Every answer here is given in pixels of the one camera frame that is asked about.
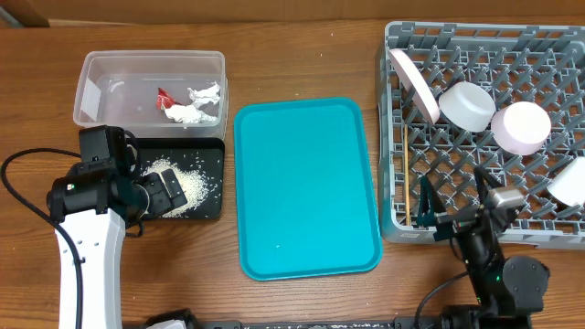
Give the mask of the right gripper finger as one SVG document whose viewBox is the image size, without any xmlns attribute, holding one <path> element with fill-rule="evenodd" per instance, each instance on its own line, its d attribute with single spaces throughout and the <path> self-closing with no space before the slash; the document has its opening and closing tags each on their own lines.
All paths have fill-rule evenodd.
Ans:
<svg viewBox="0 0 585 329">
<path fill-rule="evenodd" d="M 439 217 L 446 215 L 446 208 L 437 191 L 425 175 L 420 179 L 419 210 L 416 218 L 418 226 L 436 227 Z"/>
<path fill-rule="evenodd" d="M 491 188 L 502 187 L 503 185 L 481 166 L 476 166 L 474 168 L 473 175 L 480 204 L 484 207 L 485 211 L 487 211 L 489 214 L 492 214 L 494 207 L 489 206 L 486 202 L 488 190 Z"/>
</svg>

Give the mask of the white rice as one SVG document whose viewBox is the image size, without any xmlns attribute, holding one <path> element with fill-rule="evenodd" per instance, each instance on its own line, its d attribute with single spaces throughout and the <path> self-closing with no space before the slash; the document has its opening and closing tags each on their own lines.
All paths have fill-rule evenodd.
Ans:
<svg viewBox="0 0 585 329">
<path fill-rule="evenodd" d="M 143 175 L 161 175 L 171 169 L 183 190 L 186 203 L 162 215 L 162 218 L 212 219 L 222 207 L 221 162 L 209 162 L 202 153 L 159 154 L 144 161 Z"/>
</svg>

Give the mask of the medium white bowl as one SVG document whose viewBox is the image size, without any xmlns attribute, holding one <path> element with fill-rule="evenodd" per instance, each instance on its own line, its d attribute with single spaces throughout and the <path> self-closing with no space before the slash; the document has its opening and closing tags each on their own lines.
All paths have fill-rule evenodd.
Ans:
<svg viewBox="0 0 585 329">
<path fill-rule="evenodd" d="M 551 132 L 548 113 L 533 102 L 520 101 L 498 111 L 491 121 L 496 143 L 510 154 L 537 152 Z"/>
</svg>

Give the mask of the grey bowl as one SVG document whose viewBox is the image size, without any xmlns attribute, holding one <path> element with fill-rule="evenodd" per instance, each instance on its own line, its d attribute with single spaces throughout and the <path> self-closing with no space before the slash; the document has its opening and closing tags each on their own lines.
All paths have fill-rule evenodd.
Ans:
<svg viewBox="0 0 585 329">
<path fill-rule="evenodd" d="M 467 81 L 458 82 L 445 91 L 438 103 L 449 121 L 472 133 L 483 132 L 496 111 L 490 94 Z"/>
</svg>

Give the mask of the small white cup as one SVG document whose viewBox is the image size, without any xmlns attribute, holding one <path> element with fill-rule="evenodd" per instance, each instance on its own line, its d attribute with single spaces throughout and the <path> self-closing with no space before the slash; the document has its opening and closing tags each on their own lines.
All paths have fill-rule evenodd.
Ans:
<svg viewBox="0 0 585 329">
<path fill-rule="evenodd" d="M 569 207 L 584 205 L 584 158 L 568 164 L 547 187 L 548 192 Z"/>
</svg>

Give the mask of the white napkin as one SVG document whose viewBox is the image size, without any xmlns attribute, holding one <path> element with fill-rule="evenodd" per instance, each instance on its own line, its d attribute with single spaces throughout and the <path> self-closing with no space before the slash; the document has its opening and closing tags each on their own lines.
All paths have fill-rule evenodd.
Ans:
<svg viewBox="0 0 585 329">
<path fill-rule="evenodd" d="M 191 103 L 188 105 L 174 105 L 170 109 L 162 111 L 165 116 L 177 123 L 199 124 L 215 122 L 217 115 L 211 115 L 202 110 L 208 105 L 218 105 L 220 100 L 220 86 L 214 82 L 203 90 L 187 89 Z"/>
</svg>

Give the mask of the red snack wrapper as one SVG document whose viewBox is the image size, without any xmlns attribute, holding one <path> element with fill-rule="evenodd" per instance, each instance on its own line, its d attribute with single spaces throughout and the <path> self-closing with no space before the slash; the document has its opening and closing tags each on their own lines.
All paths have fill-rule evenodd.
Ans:
<svg viewBox="0 0 585 329">
<path fill-rule="evenodd" d="M 167 109 L 170 109 L 174 105 L 180 105 L 180 102 L 175 100 L 167 91 L 165 91 L 162 88 L 159 88 L 156 98 L 156 107 L 160 111 L 165 111 Z"/>
</svg>

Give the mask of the large white plate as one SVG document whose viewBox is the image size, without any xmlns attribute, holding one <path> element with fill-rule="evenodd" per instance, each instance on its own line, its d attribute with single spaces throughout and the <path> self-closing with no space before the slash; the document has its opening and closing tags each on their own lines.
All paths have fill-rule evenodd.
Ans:
<svg viewBox="0 0 585 329">
<path fill-rule="evenodd" d="M 406 91 L 414 90 L 412 99 L 424 119 L 429 124 L 436 123 L 440 118 L 439 105 L 413 61 L 397 48 L 391 49 L 388 56 Z"/>
</svg>

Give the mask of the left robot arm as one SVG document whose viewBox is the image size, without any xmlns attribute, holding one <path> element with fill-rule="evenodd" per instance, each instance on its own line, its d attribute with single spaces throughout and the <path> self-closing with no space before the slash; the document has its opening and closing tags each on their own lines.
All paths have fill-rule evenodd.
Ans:
<svg viewBox="0 0 585 329">
<path fill-rule="evenodd" d="M 133 226 L 186 204 L 175 173 L 142 175 L 136 138 L 102 125 L 79 133 L 80 162 L 48 192 L 60 252 L 58 325 L 120 328 L 122 244 Z"/>
</svg>

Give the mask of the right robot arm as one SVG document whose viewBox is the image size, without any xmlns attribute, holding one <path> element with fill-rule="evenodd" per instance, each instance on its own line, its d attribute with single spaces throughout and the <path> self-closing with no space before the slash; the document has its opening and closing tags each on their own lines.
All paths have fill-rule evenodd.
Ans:
<svg viewBox="0 0 585 329">
<path fill-rule="evenodd" d="M 498 236 L 515 221 L 525 197 L 484 168 L 473 170 L 479 203 L 449 214 L 425 175 L 420 179 L 417 224 L 436 228 L 435 241 L 447 240 L 465 272 L 429 292 L 417 307 L 412 328 L 530 328 L 531 315 L 544 309 L 549 268 L 528 256 L 506 257 Z M 426 303 L 442 289 L 467 277 L 476 305 L 451 305 L 438 316 L 421 317 Z"/>
</svg>

